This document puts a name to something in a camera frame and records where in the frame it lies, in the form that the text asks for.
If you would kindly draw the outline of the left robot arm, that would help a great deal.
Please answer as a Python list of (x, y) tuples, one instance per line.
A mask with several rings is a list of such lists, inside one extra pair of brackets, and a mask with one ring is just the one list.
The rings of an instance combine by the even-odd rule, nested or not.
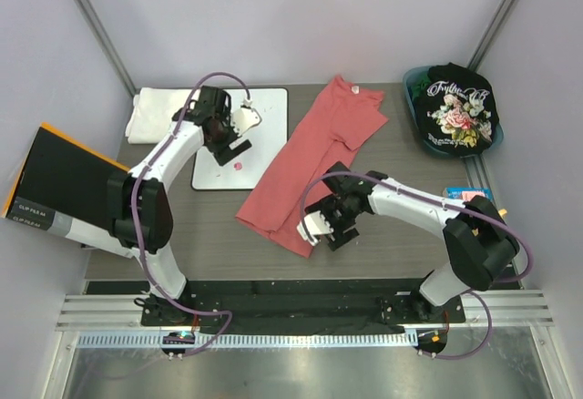
[(162, 313), (173, 324), (187, 323), (194, 303), (189, 281), (170, 247), (169, 189), (186, 162), (203, 148), (221, 167), (250, 149), (250, 141), (242, 137), (260, 123), (249, 90), (240, 107), (233, 109), (226, 90), (193, 89), (172, 116), (162, 140), (128, 173), (107, 181), (108, 233), (137, 258), (152, 297), (165, 299)]

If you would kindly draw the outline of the pink t shirt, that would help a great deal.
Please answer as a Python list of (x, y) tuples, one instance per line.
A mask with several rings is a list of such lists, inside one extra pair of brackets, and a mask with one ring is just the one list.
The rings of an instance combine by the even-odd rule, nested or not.
[(301, 198), (333, 164), (350, 166), (363, 144), (388, 118), (380, 112), (384, 92), (334, 77), (236, 214), (236, 220), (304, 258), (312, 245), (297, 231)]

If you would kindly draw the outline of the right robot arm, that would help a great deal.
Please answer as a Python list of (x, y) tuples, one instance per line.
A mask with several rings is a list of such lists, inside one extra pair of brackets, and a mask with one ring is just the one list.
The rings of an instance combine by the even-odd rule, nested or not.
[(516, 234), (483, 196), (468, 201), (440, 197), (408, 188), (378, 171), (353, 172), (341, 162), (319, 181), (329, 193), (312, 204), (301, 204), (297, 226), (312, 246), (325, 240), (336, 250), (353, 240), (359, 234), (356, 220), (363, 213), (404, 221), (445, 244), (445, 265), (430, 271), (406, 304), (421, 321), (434, 320), (467, 291), (489, 290), (520, 251)]

